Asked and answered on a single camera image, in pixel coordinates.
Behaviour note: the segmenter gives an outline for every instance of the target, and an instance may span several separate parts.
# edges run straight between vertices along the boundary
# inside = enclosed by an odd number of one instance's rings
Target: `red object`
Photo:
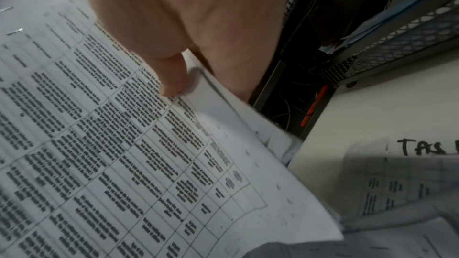
[[[323,95],[327,91],[327,89],[328,89],[328,85],[324,85],[322,87],[322,89],[320,90],[319,94],[317,95],[317,100],[314,101],[314,103],[312,103],[311,108],[309,108],[308,112],[306,113],[305,118],[303,119],[303,121],[301,121],[301,127],[306,125],[306,123],[309,120],[309,118],[311,118],[311,116],[312,116],[312,114],[314,112],[314,108],[317,106],[317,104],[319,103],[320,99],[323,97]]]

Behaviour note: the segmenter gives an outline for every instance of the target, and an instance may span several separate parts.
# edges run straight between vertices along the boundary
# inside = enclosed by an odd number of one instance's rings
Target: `desk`
[[[333,205],[342,159],[355,142],[458,123],[455,49],[338,88],[288,168]]]

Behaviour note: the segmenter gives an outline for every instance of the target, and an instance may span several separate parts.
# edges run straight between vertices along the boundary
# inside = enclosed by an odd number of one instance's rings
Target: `hand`
[[[164,96],[187,85],[191,49],[243,100],[275,51],[286,0],[89,0],[104,27],[158,74]]]

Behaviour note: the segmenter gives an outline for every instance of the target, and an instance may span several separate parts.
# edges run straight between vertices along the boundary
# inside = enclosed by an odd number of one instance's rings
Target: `white desk surface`
[[[418,129],[459,123],[459,49],[340,87],[289,169],[319,199],[333,204],[349,146]]]

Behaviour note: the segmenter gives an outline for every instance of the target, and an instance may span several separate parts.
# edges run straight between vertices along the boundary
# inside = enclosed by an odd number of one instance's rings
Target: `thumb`
[[[178,53],[163,59],[145,59],[161,81],[159,93],[164,97],[172,97],[182,92],[188,83],[185,60]]]

